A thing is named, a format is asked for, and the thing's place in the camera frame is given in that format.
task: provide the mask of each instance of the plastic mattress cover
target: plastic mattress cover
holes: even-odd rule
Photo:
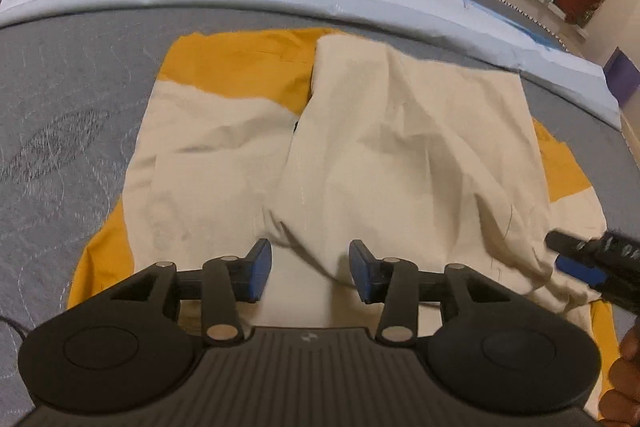
[[[546,46],[468,0],[0,0],[0,27],[60,14],[159,6],[270,10],[373,26],[517,71],[616,129],[621,126],[618,102],[601,67]]]

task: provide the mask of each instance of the purple object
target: purple object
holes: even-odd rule
[[[603,70],[607,87],[623,107],[640,86],[640,71],[620,48],[616,48]]]

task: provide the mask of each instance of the human hand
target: human hand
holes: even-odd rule
[[[604,427],[636,427],[640,423],[640,339],[638,325],[620,342],[620,358],[611,366],[613,389],[600,400]]]

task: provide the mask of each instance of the gray bed sheet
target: gray bed sheet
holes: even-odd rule
[[[139,9],[78,14],[0,30],[0,314],[28,327],[65,307],[85,243],[121,192],[162,58],[180,35],[327,25],[240,10]],[[418,58],[485,68],[421,42],[338,26]],[[640,236],[640,173],[623,137],[524,82],[532,114],[565,140],[610,227]],[[620,315],[619,330],[631,318]],[[0,427],[31,408],[19,338],[0,325]]]

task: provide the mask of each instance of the ribbed black surface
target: ribbed black surface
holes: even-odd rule
[[[363,329],[258,328],[241,346],[209,349],[180,389],[142,409],[79,417],[41,407],[20,425],[588,427],[596,423],[581,410],[533,418],[474,409],[432,382],[412,351],[379,346]]]

